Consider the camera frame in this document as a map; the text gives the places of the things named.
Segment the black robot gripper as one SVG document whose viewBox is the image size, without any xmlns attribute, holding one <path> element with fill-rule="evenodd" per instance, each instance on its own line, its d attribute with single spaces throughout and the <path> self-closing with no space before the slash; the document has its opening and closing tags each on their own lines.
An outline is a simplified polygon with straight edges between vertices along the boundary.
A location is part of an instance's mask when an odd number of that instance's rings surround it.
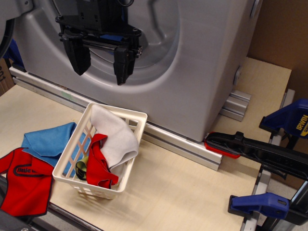
<svg viewBox="0 0 308 231">
<path fill-rule="evenodd" d="M 135 58 L 142 54 L 141 31 L 127 22 L 125 9 L 132 0 L 77 0 L 76 15 L 59 15 L 60 40 L 73 70 L 80 76 L 91 65 L 89 48 L 114 52 L 118 85 L 133 74 Z"/>
</svg>

